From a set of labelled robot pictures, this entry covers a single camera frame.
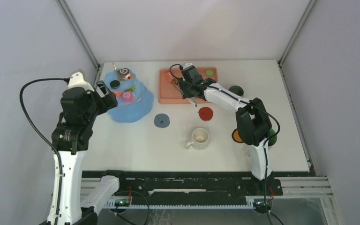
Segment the green round macaron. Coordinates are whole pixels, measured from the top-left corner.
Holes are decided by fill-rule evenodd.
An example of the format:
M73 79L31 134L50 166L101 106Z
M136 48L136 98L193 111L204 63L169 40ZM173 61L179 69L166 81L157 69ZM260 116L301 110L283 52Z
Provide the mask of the green round macaron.
M213 70L207 70L207 71L206 71L206 75L207 75L207 76L213 76L213 75L214 75L214 71L213 71Z

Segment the brown swirl roll cake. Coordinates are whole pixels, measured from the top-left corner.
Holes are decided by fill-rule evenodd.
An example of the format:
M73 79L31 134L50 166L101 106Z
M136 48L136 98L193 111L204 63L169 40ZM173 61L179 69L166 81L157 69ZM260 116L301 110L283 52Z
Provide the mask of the brown swirl roll cake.
M116 69L116 74L120 82L133 79L133 75L127 67Z

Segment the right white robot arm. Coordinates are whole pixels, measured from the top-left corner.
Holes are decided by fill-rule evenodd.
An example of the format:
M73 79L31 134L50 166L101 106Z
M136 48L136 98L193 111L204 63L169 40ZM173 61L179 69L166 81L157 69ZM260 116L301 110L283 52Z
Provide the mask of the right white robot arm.
M214 103L235 114L239 137L250 147L251 173L256 178L252 189L258 195L266 194L270 188L267 179L272 172L268 160L271 121L269 114L259 98L243 98L222 87L211 78L203 79L192 63L178 65L182 77L176 77L183 99L199 98Z

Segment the dark green ceramic mug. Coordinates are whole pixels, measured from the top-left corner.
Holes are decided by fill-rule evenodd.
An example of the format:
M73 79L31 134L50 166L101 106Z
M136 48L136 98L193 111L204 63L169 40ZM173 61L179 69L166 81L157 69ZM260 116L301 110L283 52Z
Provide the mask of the dark green ceramic mug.
M244 96L244 89L238 85L233 85L228 90L238 96Z

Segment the black round cookie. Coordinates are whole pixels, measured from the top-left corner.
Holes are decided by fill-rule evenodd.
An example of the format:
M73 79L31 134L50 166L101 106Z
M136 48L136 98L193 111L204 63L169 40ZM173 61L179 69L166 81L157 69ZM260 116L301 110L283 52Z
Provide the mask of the black round cookie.
M110 82L110 87L112 89L117 89L118 87L120 87L120 81L119 80L113 80Z

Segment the metal serving tongs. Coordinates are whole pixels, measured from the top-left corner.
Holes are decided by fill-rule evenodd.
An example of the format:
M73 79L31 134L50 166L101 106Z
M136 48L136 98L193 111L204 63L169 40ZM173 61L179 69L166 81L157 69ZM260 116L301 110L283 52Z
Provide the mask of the metal serving tongs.
M179 83L179 81L173 79L173 80L171 81L171 84L172 84L172 85L180 92L180 94L183 96L183 91L182 91L182 89L180 88L180 83ZM194 97L186 98L186 100L188 100L189 103L191 103L192 105L194 105L194 107L197 107L197 102L196 102L196 100L195 100Z

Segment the green swirl roll cake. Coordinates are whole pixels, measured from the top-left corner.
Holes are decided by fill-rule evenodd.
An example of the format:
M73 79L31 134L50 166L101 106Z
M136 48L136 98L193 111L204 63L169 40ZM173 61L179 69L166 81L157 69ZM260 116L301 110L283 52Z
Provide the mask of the green swirl roll cake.
M134 92L136 89L135 85L133 85L132 87L126 89L125 91L131 91L131 92Z

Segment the light pink swirl roll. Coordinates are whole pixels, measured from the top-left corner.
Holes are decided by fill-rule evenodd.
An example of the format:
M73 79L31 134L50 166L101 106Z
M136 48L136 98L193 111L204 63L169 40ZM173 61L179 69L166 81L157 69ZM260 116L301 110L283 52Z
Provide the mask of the light pink swirl roll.
M122 91L115 91L115 90L112 90L111 92L115 94L116 98L120 98L120 97L121 97L121 95L122 95Z

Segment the orange round coaster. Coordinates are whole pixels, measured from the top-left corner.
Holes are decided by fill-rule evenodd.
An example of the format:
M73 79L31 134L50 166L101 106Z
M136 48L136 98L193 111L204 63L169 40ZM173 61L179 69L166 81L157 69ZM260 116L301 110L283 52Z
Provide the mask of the orange round coaster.
M233 130L231 137L232 137L233 141L235 141L236 143L244 143L239 135L238 129Z

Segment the pink swirl roll cake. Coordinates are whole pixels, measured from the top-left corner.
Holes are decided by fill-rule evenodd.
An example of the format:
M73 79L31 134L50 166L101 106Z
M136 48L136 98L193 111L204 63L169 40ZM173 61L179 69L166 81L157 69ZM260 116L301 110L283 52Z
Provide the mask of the pink swirl roll cake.
M135 94L132 91L124 91L121 95L121 99L125 104L135 102Z

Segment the red round coaster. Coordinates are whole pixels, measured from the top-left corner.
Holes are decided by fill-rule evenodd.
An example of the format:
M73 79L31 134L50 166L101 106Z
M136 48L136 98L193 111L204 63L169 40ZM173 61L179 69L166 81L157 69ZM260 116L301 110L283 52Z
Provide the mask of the red round coaster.
M203 121L210 121L213 118L214 112L210 107L202 107L198 111L198 115Z

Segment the blue three-tier cake stand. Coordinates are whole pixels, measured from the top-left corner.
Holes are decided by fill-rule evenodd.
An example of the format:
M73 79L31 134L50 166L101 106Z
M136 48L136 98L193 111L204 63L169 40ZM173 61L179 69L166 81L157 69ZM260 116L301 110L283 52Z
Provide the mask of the blue three-tier cake stand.
M143 118L144 116L146 116L152 110L153 100L154 100L153 93L148 88L145 87L143 82L137 79L136 74L132 70L130 71L133 75L133 79L121 81L120 87L118 87L117 89L112 89L110 87L110 82L113 80L118 80L116 69L118 68L113 63L112 70L105 74L105 77L103 79L104 83L107 85L110 91L115 90L122 92L135 85L136 89L133 92L135 94L135 102L130 104L125 104L122 101L121 97L116 98L118 102L117 107L108 110L107 113L109 114L111 119L115 122L119 122L119 123L136 122L141 118Z

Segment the floral mug green inside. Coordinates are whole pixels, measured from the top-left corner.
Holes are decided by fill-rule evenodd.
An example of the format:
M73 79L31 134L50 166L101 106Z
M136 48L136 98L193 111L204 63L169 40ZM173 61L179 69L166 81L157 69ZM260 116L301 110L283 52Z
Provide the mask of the floral mug green inside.
M277 138L276 131L271 128L269 131L268 146L269 147L273 146L277 142L277 140L278 140L278 138Z

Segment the pink cake slice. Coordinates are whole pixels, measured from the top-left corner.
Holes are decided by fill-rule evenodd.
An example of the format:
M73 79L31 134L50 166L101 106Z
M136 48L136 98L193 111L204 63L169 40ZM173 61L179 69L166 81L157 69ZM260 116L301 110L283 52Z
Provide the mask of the pink cake slice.
M167 82L171 83L174 80L174 77L170 72L165 73L165 79Z

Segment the cream ceramic mug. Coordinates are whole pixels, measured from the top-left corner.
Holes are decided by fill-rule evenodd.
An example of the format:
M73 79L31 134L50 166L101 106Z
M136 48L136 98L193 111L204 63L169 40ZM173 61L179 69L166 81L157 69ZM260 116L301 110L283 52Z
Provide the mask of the cream ceramic mug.
M186 149L204 150L210 143L210 136L206 129L197 128L192 132L191 140L186 143Z

